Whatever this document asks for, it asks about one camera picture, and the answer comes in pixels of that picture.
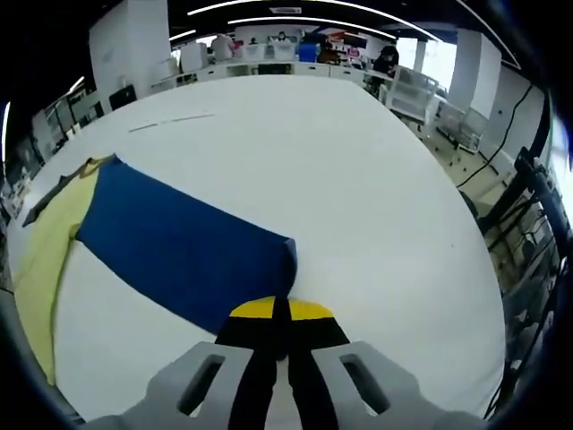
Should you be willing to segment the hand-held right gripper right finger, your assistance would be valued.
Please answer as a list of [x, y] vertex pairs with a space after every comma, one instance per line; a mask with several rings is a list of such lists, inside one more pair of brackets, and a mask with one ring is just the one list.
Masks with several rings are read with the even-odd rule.
[[415, 377], [364, 341], [352, 342], [323, 305], [286, 302], [288, 380], [305, 429], [433, 429], [441, 410]]

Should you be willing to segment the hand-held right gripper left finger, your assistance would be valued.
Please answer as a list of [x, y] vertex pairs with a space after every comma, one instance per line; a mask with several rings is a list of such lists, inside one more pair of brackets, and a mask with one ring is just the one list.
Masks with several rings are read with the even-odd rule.
[[159, 371], [145, 399], [166, 429], [263, 429], [287, 356], [287, 300], [238, 306], [216, 340], [202, 342]]

